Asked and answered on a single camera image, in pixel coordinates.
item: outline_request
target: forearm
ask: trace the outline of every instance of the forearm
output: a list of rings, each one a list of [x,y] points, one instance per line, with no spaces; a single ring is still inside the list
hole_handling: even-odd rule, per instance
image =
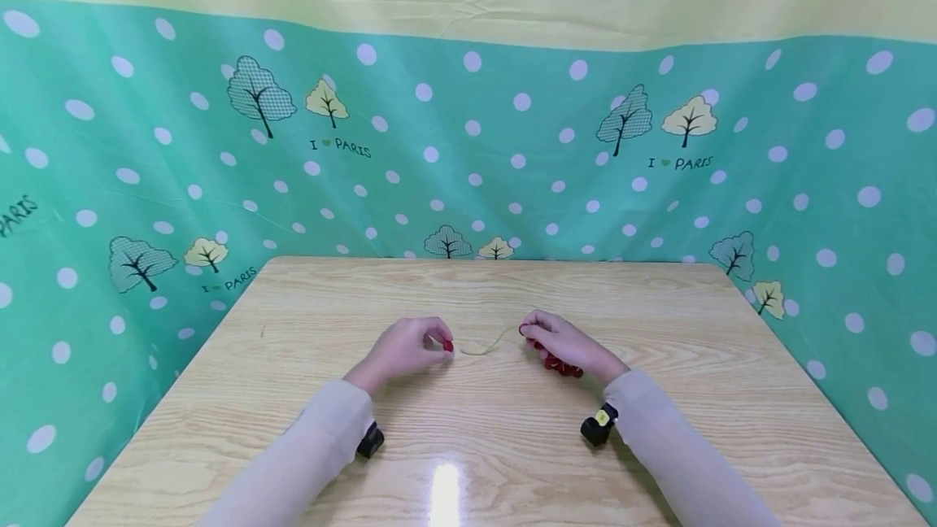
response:
[[[372,418],[368,393],[331,381],[224,490],[201,527],[294,527],[354,459]]]
[[[654,477],[683,527],[779,525],[731,464],[698,434],[646,373],[630,371],[606,387],[618,433]]]

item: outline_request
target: person's left hand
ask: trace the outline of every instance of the person's left hand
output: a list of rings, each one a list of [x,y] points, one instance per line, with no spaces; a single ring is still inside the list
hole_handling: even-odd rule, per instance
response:
[[[384,330],[371,352],[345,375],[345,380],[374,397],[388,380],[451,357],[452,331],[442,319],[404,318]]]

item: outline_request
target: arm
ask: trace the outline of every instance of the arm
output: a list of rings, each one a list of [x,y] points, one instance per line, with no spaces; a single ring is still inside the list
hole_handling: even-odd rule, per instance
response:
[[[773,527],[776,517],[731,464],[688,424],[647,374],[627,365],[565,319],[533,311],[521,324],[528,346],[583,368],[605,385],[617,429],[683,527]]]
[[[371,399],[381,385],[449,360],[451,341],[439,318],[391,325],[344,379],[323,386],[283,435],[234,479],[199,527],[295,527],[354,459],[373,421]]]

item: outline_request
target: wooden table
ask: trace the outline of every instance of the wooden table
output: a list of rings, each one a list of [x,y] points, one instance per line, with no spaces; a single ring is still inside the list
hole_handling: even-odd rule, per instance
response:
[[[713,267],[296,257],[267,264],[68,524],[193,525],[396,318],[438,314],[457,350],[483,350],[535,307],[646,369],[784,525],[925,524]],[[387,386],[387,442],[304,524],[676,525],[621,440],[580,439],[599,394],[509,331],[489,355]]]

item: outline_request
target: hand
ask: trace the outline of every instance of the hand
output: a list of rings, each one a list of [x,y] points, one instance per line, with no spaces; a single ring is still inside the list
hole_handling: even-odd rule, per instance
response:
[[[609,349],[553,313],[532,311],[521,322],[519,330],[528,338],[528,347],[536,350],[541,360],[553,354],[557,359],[594,374],[603,385],[630,370]]]
[[[433,341],[442,346],[435,346]],[[451,357],[452,331],[442,319],[404,318],[384,330],[371,352],[345,375],[345,380],[374,397],[388,380]]]

